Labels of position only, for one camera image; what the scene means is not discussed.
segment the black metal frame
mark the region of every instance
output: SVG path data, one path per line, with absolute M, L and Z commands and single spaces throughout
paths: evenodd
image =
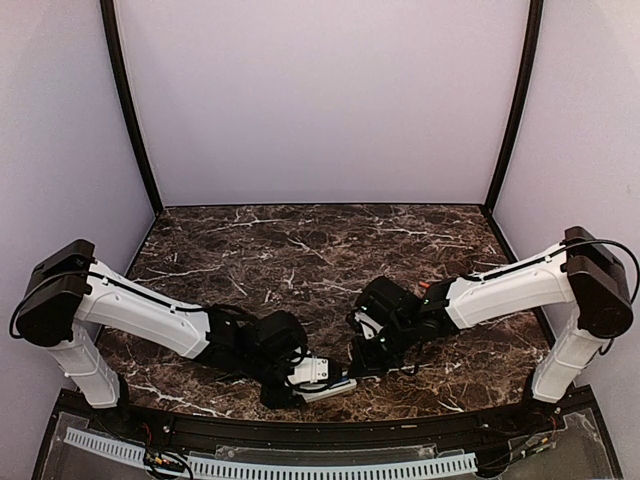
M 524 46 L 522 48 L 522 57 L 520 59 L 520 70 L 518 71 L 518 80 L 516 81 L 516 89 L 511 102 L 511 111 L 509 112 L 509 120 L 507 128 L 502 139 L 502 146 L 498 155 L 496 169 L 491 179 L 489 193 L 484 202 L 485 208 L 489 213 L 493 213 L 500 190 L 504 183 L 509 161 L 513 153 L 513 147 L 518 136 L 520 120 L 524 111 L 524 104 L 527 99 L 527 91 L 529 89 L 529 81 L 531 80 L 531 72 L 533 71 L 533 62 L 536 56 L 536 47 L 538 45 L 538 34 L 540 33 L 540 23 L 542 21 L 542 5 L 544 0 L 531 0 L 529 4 L 529 18 L 527 20 L 527 31 L 524 36 Z
M 570 392 L 559 403 L 562 414 L 590 408 L 611 462 L 615 478 L 622 478 L 620 464 L 591 387 Z M 508 437 L 483 430 L 481 425 L 512 414 L 518 405 L 438 417 L 360 423 L 285 423 L 228 420 L 131 407 L 130 414 L 143 419 L 153 432 L 153 445 L 176 451 L 214 453 L 219 446 L 283 450 L 359 450 L 436 444 L 438 451 L 464 449 L 482 454 L 507 448 Z M 62 390 L 47 425 L 33 480 L 39 480 L 60 412 L 86 417 L 90 425 L 95 411 L 82 394 Z
M 122 54 L 122 45 L 118 34 L 118 22 L 116 19 L 115 6 L 113 0 L 100 0 L 102 9 L 102 22 L 104 24 L 104 33 L 107 39 L 107 47 L 109 48 L 109 57 L 111 59 L 111 68 L 113 70 L 113 78 L 116 82 L 118 97 L 120 98 L 120 107 L 122 115 L 129 132 L 129 140 L 133 147 L 133 153 L 136 157 L 138 169 L 142 176 L 144 188 L 147 191 L 149 202 L 156 215 L 159 215 L 164 206 L 160 198 L 158 186 L 153 178 L 153 171 L 149 163 L 149 157 L 144 146 L 136 109 L 131 96 L 131 88 L 127 79 L 127 70 L 125 68 L 124 56 Z

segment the marble surface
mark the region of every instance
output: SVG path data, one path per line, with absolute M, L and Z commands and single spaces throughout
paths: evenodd
M 348 363 L 345 315 L 386 275 L 421 295 L 436 281 L 506 262 L 479 209 L 433 205 L 179 207 L 156 222 L 130 278 L 178 300 L 294 312 L 312 351 Z M 98 341 L 137 405 L 246 420 L 371 421 L 517 402 L 548 348 L 529 312 L 425 347 L 415 377 L 391 373 L 300 409 L 272 411 L 259 385 L 106 328 Z

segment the red wire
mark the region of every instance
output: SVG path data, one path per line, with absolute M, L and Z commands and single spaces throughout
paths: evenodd
M 553 415 L 551 415 L 551 423 L 553 423 L 552 437 L 555 438 L 556 437 L 556 431 L 558 430 L 558 422 L 556 420 L 556 417 L 554 417 Z
M 149 437 L 149 439 L 147 440 L 147 445 L 151 445 L 151 440 L 153 440 L 153 436 L 151 435 L 151 429 L 149 428 L 149 425 L 147 425 L 146 423 L 143 423 L 142 426 L 147 431 L 147 436 Z

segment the white wall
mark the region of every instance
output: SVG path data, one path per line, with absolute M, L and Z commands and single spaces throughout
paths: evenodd
M 0 2 L 0 478 L 31 477 L 62 376 L 7 335 L 33 266 L 84 237 L 123 271 L 152 221 L 98 1 Z
M 544 8 L 497 220 L 520 257 L 576 224 L 640 254 L 640 4 L 552 0 Z M 552 320 L 557 330 L 562 319 Z M 634 325 L 581 379 L 594 387 L 628 478 L 640 470 L 639 344 Z
M 164 202 L 483 202 L 528 3 L 119 1 Z

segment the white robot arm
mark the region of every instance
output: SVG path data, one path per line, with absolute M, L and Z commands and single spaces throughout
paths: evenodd
M 105 363 L 83 322 L 108 325 L 177 354 L 262 384 L 261 401 L 285 408 L 355 387 L 341 365 L 310 355 L 298 319 L 277 311 L 258 320 L 229 305 L 178 302 L 137 285 L 93 258 L 77 240 L 40 263 L 14 317 L 14 338 L 46 348 L 94 408 L 126 398 L 126 383 Z
M 352 342 L 349 375 L 379 375 L 398 368 L 413 345 L 501 315 L 570 303 L 572 314 L 551 353 L 537 367 L 530 392 L 536 400 L 557 402 L 598 350 L 633 321 L 624 267 L 603 243 L 621 246 L 595 240 L 574 227 L 565 232 L 562 243 L 538 255 L 483 274 L 438 282 L 422 299 L 385 277 L 375 279 L 348 317 L 358 333 Z

